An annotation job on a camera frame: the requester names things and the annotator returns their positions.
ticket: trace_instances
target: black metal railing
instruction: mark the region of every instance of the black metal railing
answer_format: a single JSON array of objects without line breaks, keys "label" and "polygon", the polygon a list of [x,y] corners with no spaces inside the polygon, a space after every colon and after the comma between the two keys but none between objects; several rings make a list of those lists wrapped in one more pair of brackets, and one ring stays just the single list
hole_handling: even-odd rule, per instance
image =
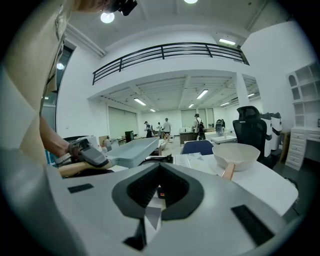
[{"label": "black metal railing", "polygon": [[93,83],[123,69],[156,59],[170,59],[183,56],[206,56],[226,58],[249,65],[239,49],[204,42],[176,42],[156,45],[117,58],[93,72]]}]

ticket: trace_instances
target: black camera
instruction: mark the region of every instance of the black camera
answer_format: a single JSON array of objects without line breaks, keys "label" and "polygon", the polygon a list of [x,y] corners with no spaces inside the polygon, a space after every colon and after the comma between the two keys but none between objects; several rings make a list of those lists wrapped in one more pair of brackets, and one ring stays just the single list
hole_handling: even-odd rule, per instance
[{"label": "black camera", "polygon": [[105,13],[114,13],[119,11],[124,16],[128,16],[129,13],[137,6],[136,0],[115,0],[111,7],[104,9],[103,12]]}]

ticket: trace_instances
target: column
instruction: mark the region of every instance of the column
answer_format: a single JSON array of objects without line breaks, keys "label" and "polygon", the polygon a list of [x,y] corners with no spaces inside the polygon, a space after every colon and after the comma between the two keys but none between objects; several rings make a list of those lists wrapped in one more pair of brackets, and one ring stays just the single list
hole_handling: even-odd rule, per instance
[{"label": "column", "polygon": [[250,106],[246,84],[241,73],[236,73],[234,83],[240,107]]}]

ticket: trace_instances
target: black office chair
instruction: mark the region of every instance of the black office chair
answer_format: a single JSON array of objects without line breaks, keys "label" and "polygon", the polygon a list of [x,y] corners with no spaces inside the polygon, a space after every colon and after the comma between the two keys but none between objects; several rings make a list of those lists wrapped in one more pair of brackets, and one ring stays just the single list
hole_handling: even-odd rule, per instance
[{"label": "black office chair", "polygon": [[239,119],[232,122],[238,143],[247,144],[260,150],[258,161],[263,161],[267,136],[267,124],[260,119],[260,113],[254,106],[237,109]]}]

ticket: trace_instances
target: office chair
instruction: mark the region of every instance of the office chair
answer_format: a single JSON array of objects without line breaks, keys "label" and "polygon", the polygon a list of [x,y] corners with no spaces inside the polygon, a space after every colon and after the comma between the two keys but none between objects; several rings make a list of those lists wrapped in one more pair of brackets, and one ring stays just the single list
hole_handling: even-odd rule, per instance
[{"label": "office chair", "polygon": [[258,161],[265,157],[267,125],[260,119],[260,113],[254,106],[243,106],[237,109],[239,119],[232,122],[238,143],[247,144],[260,150]]},{"label": "office chair", "polygon": [[213,145],[208,140],[196,140],[187,142],[182,151],[181,155],[191,154],[191,153],[201,153],[201,155],[212,155]]}]

